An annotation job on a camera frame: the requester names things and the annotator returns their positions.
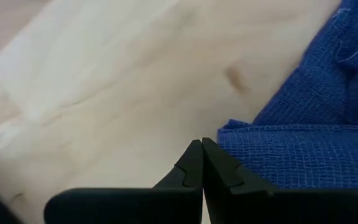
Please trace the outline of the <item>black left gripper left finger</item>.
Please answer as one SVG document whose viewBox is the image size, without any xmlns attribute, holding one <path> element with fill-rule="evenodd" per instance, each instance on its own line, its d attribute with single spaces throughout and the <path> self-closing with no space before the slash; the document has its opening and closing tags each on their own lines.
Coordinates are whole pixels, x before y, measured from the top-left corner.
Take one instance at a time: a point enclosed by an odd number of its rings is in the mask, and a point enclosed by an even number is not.
<svg viewBox="0 0 358 224">
<path fill-rule="evenodd" d="M 203 145 L 193 140 L 152 188 L 75 188 L 53 196 L 46 224 L 201 224 Z"/>
</svg>

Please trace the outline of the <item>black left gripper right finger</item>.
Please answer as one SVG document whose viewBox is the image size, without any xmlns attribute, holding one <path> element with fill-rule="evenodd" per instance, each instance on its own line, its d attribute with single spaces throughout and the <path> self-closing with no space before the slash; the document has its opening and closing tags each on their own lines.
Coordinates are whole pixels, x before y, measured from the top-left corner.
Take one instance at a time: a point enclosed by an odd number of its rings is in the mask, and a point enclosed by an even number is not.
<svg viewBox="0 0 358 224">
<path fill-rule="evenodd" d="M 358 189 L 279 189 L 203 138 L 211 224 L 358 224 Z"/>
</svg>

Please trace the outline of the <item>blue cohesive bandage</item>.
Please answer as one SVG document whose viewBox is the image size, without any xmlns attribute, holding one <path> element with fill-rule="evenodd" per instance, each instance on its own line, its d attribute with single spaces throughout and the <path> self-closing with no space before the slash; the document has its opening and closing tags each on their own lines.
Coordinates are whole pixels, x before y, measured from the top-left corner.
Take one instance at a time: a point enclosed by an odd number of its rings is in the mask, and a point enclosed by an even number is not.
<svg viewBox="0 0 358 224">
<path fill-rule="evenodd" d="M 252 123 L 218 144 L 283 189 L 358 188 L 358 0 L 342 0 Z"/>
</svg>

